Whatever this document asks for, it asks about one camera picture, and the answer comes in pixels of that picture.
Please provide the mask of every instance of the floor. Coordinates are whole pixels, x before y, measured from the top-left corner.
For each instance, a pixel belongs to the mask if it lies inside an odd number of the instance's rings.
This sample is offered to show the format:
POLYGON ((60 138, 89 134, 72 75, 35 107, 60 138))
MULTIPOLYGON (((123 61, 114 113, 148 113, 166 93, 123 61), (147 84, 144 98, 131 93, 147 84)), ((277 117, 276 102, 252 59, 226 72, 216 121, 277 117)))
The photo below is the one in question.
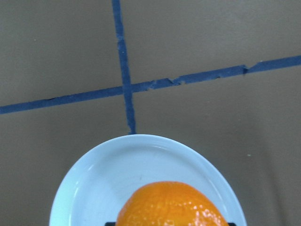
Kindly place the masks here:
POLYGON ((48 225, 75 161, 137 133, 206 157, 248 225, 300 225, 300 9, 297 0, 2 1, 1 222, 48 225))

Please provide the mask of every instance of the painter's tape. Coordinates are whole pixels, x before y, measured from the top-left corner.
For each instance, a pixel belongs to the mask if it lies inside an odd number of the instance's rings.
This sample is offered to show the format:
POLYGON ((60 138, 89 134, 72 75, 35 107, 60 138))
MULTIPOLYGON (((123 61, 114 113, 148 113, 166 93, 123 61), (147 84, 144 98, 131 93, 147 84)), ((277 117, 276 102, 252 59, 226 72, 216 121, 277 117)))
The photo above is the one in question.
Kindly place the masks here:
POLYGON ((301 56, 292 56, 282 59, 259 62, 255 66, 249 68, 246 73, 263 72, 298 65, 301 65, 301 56))
POLYGON ((223 68, 214 71, 208 72, 200 72, 195 74, 187 74, 178 77, 177 79, 171 80, 168 78, 146 81, 141 83, 132 84, 129 87, 130 80, 126 80, 126 85, 123 87, 114 87, 109 89, 102 89, 97 91, 91 91, 86 93, 79 93, 64 97, 56 97, 50 100, 38 100, 27 103, 15 104, 15 105, 7 105, 0 107, 0 114, 25 111, 35 108, 55 106, 55 105, 63 105, 74 103, 78 101, 85 101, 97 98, 111 97, 115 95, 121 95, 124 90, 124 96, 126 100, 126 108, 127 108, 127 116, 128 116, 128 124, 133 131, 135 131, 135 116, 134 116, 134 108, 132 104, 132 92, 143 92, 149 89, 161 89, 171 86, 178 86, 182 83, 195 83, 201 81, 208 81, 218 78, 225 78, 235 75, 263 72, 276 70, 281 68, 300 66, 301 65, 301 56, 293 56, 282 59, 263 61, 257 63, 255 66, 251 68, 247 68, 245 65, 234 66, 229 68, 223 68))
POLYGON ((112 97, 112 96, 117 96, 122 94, 123 91, 121 86, 108 88, 108 89, 100 89, 100 90, 90 91, 85 93, 55 97, 52 99, 36 100, 36 101, 31 101, 26 103, 2 106, 0 107, 0 114, 20 112, 20 111, 32 110, 36 108, 51 107, 56 105, 64 105, 64 104, 70 104, 70 103, 75 103, 80 101, 99 99, 104 97, 112 97))
POLYGON ((239 65, 234 67, 222 68, 219 70, 199 72, 194 74, 182 75, 176 79, 158 79, 152 81, 141 82, 132 85, 132 92, 143 92, 149 89, 161 89, 171 86, 178 86, 183 83, 190 84, 201 81, 209 81, 218 78, 226 78, 236 75, 243 75, 255 72, 263 72, 276 70, 286 67, 301 65, 301 56, 287 57, 277 60, 263 61, 257 63, 255 66, 248 68, 246 65, 239 65))
POLYGON ((135 134, 136 133, 135 112, 134 112, 133 101, 132 101, 131 77, 128 68, 127 47, 124 39, 120 1, 112 0, 112 6, 113 6, 113 13, 114 13, 116 37, 118 40, 118 53, 119 53, 119 62, 121 68, 124 100, 126 105, 127 124, 131 130, 129 134, 135 134))

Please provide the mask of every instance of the orange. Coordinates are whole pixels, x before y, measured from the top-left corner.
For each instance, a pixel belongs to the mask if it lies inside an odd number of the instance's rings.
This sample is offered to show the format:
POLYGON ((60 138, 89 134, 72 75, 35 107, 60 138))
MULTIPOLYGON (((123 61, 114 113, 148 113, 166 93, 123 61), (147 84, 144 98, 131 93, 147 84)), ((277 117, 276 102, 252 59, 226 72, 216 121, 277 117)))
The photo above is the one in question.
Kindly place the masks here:
POLYGON ((116 226, 228 226, 214 204, 182 182, 139 188, 121 209, 116 226))

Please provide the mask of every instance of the blue tape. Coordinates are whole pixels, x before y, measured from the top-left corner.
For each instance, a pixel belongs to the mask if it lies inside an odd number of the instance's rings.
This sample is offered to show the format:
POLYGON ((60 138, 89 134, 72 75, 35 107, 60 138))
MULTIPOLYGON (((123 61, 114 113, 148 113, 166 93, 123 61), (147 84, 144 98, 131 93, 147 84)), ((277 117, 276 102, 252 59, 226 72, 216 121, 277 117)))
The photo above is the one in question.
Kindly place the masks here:
POLYGON ((132 91, 134 93, 143 92, 149 89, 161 89, 161 88, 166 88, 171 86, 178 86, 181 85, 182 83, 189 84, 189 83, 208 81, 208 80, 213 80, 218 78, 226 78, 226 77, 236 76, 236 75, 270 71, 270 70, 298 66, 298 65, 301 65, 301 56, 293 56, 293 57, 287 57, 287 58, 282 58, 277 60, 259 62, 251 68, 247 68, 247 66, 245 65, 239 65, 239 66, 228 67, 228 68, 223 68, 214 71, 182 75, 174 80, 165 78, 165 79, 147 81, 142 83, 136 83, 132 85, 132 91))
POLYGON ((128 68, 128 59, 127 59, 127 47, 124 40, 124 31, 121 17, 121 7, 119 0, 112 0, 116 37, 118 40, 118 52, 119 52, 119 62, 121 68, 122 84, 123 84, 123 94, 126 105, 127 113, 127 124, 130 128, 129 134, 136 133, 136 122, 135 122, 135 111, 133 106, 133 94, 131 87, 131 78, 128 68))
POLYGON ((108 89, 100 89, 100 90, 90 91, 85 93, 55 97, 52 99, 36 100, 36 101, 31 101, 26 103, 2 106, 0 107, 0 114, 26 111, 26 110, 36 109, 36 108, 43 108, 43 107, 51 107, 56 105, 64 105, 64 104, 70 104, 70 103, 75 103, 80 101, 86 101, 86 100, 92 100, 92 99, 98 99, 104 97, 112 97, 112 96, 117 96, 122 94, 123 91, 121 86, 108 88, 108 89))
POLYGON ((125 78, 126 85, 123 85, 123 87, 114 87, 114 88, 101 89, 101 90, 91 91, 86 93, 68 95, 63 97, 56 97, 50 100, 37 100, 37 101, 32 101, 27 103, 2 106, 0 107, 0 114, 26 111, 35 108, 63 105, 63 104, 69 104, 69 103, 74 103, 79 101, 111 97, 111 96, 124 94, 124 98, 126 100, 126 107, 127 107, 126 110, 127 110, 128 124, 129 127, 131 128, 131 131, 135 132, 135 115, 134 115, 134 108, 132 104, 132 92, 134 93, 143 92, 143 91, 147 91, 148 89, 160 89, 160 88, 166 88, 171 86, 178 86, 181 85, 182 83, 189 84, 189 83, 208 81, 208 80, 213 80, 218 78, 225 78, 225 77, 230 77, 235 75, 270 71, 270 70, 276 70, 276 69, 299 66, 299 65, 301 65, 301 56, 292 56, 292 57, 287 57, 282 59, 259 62, 251 68, 247 68, 245 65, 240 65, 240 66, 223 68, 214 71, 182 75, 174 80, 165 78, 165 79, 159 79, 153 81, 146 81, 142 83, 136 83, 136 84, 132 84, 131 86, 130 86, 130 79, 128 75, 128 79, 125 78))
POLYGON ((246 73, 263 72, 298 65, 301 65, 301 56, 292 56, 277 60, 259 62, 255 66, 249 68, 246 73))

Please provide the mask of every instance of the plate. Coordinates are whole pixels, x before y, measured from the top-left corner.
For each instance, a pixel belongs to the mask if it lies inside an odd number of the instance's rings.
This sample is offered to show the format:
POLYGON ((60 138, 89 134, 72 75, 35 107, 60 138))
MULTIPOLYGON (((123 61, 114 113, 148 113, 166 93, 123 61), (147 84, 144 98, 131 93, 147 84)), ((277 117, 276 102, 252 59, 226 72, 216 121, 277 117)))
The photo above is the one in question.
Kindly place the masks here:
POLYGON ((83 155, 56 193, 49 225, 104 226, 116 221, 135 190, 155 181, 187 183, 228 222, 246 226, 233 190, 208 160, 177 141, 144 134, 114 138, 83 155))

